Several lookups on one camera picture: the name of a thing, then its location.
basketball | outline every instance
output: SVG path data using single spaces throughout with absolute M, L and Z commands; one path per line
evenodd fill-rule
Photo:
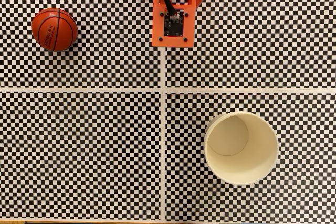
M 33 37 L 49 51 L 65 51 L 77 39 L 77 24 L 70 14 L 59 8 L 40 11 L 31 22 Z

white paper cup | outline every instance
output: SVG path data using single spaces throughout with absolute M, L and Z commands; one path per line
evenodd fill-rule
M 247 112 L 211 120 L 204 140 L 205 159 L 223 181 L 248 185 L 266 177 L 278 159 L 279 143 L 268 122 Z

black circuit board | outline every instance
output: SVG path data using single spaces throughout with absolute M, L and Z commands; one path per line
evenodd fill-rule
M 170 15 L 164 15 L 164 36 L 165 37 L 182 37 L 183 36 L 183 14 L 179 17 L 172 18 Z

checkerboard mat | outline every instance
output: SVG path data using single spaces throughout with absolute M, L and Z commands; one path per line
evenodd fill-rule
M 78 25 L 66 52 L 36 43 L 30 23 L 59 7 Z M 0 0 L 0 87 L 158 87 L 152 0 Z
M 205 0 L 168 87 L 336 87 L 336 0 Z
M 335 223 L 335 95 L 168 94 L 167 220 Z M 204 158 L 216 115 L 248 111 L 275 129 L 279 160 L 260 182 L 233 186 Z
M 159 220 L 158 93 L 0 96 L 0 218 Z

cup rim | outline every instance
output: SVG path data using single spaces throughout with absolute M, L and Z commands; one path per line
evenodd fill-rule
M 208 140 L 209 140 L 209 136 L 210 136 L 210 134 L 211 134 L 211 132 L 212 132 L 212 130 L 220 123 L 220 122 L 222 122 L 222 121 L 224 121 L 225 119 L 227 119 L 227 118 L 229 118 L 229 117 L 231 117 L 231 116 L 236 116 L 236 115 L 243 115 L 243 114 L 248 114 L 248 115 L 251 115 L 251 116 L 254 116 L 254 117 L 256 117 L 256 118 L 258 118 L 258 119 L 260 119 L 260 120 L 262 120 L 264 123 L 266 123 L 268 126 L 269 126 L 269 128 L 271 128 L 272 129 L 272 132 L 273 132 L 273 134 L 274 134 L 274 137 L 275 137 L 275 139 L 276 139 L 276 143 L 277 143 L 277 156 L 276 156 L 276 158 L 274 159 L 274 162 L 273 162 L 273 164 L 272 164 L 272 166 L 270 167 L 270 169 L 268 170 L 268 172 L 265 174 L 265 175 L 263 175 L 261 178 L 259 178 L 259 179 L 255 179 L 255 180 L 252 180 L 251 182 L 246 182 L 246 183 L 236 183 L 236 182 L 233 182 L 233 181 L 230 181 L 230 180 L 228 180 L 228 179 L 225 179 L 225 178 L 223 178 L 222 176 L 220 176 L 219 174 L 217 174 L 215 171 L 214 171 L 214 169 L 213 169 L 213 167 L 212 167 L 212 165 L 209 163 L 209 161 L 208 161 L 208 158 L 207 158 L 207 146 L 208 146 Z M 210 168 L 210 170 L 218 177 L 218 178 L 220 178 L 221 180 L 223 180 L 224 182 L 226 182 L 226 183 L 229 183 L 229 184 L 232 184 L 232 185 L 238 185 L 238 186 L 245 186 L 245 185 L 250 185 L 250 184 L 254 184 L 254 183 L 256 183 L 256 182 L 258 182 L 258 181 L 260 181 L 260 180 L 262 180 L 262 179 L 264 179 L 268 174 L 270 174 L 271 173 L 271 171 L 273 170 L 273 168 L 276 166 L 276 164 L 277 164 L 277 160 L 278 160 L 278 158 L 279 158 L 279 140 L 278 140 L 278 137 L 277 137 L 277 134 L 276 134 L 276 132 L 275 132 L 275 130 L 273 129 L 273 127 L 264 119 L 264 118 L 262 118 L 261 116 L 257 116 L 256 114 L 253 114 L 253 113 L 250 113 L 250 112 L 244 112 L 244 111 L 237 111 L 237 112 L 231 112 L 231 113 L 227 113 L 227 114 L 222 114 L 223 116 L 220 116 L 207 130 L 206 130 L 206 133 L 205 133 L 205 136 L 204 136 L 204 156 L 205 156 L 205 160 L 206 160 L 206 162 L 207 162 L 207 164 L 208 164 L 208 166 L 209 166 L 209 168 Z

